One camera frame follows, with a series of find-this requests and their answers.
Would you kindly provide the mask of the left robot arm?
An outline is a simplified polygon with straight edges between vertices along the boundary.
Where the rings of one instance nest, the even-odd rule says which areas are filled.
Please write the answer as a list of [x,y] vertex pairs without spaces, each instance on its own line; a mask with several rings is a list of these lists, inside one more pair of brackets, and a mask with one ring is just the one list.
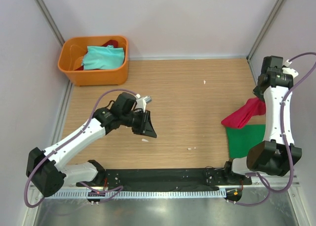
[[130,127],[136,135],[156,138],[149,110],[136,109],[114,113],[108,108],[97,109],[87,120],[57,144],[44,150],[30,151],[26,175],[44,197],[50,197],[61,187],[79,182],[100,186],[105,180],[105,169],[95,160],[84,164],[68,165],[78,153],[94,141],[120,126]]

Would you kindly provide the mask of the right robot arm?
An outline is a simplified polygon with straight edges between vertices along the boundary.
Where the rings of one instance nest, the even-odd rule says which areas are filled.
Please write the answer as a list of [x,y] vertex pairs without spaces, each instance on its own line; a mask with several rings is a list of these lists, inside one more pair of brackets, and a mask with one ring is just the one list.
[[294,165],[302,157],[291,133],[290,103],[293,74],[269,71],[259,77],[256,98],[222,121],[231,160],[222,172],[224,182],[234,184],[240,175],[265,173],[294,177]]

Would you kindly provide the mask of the red t-shirt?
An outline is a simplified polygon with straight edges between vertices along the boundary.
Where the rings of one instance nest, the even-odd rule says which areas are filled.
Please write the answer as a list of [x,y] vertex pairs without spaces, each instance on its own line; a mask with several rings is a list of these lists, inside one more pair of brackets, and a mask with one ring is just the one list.
[[250,98],[241,108],[221,121],[224,127],[242,129],[253,116],[266,114],[265,102],[259,98]]

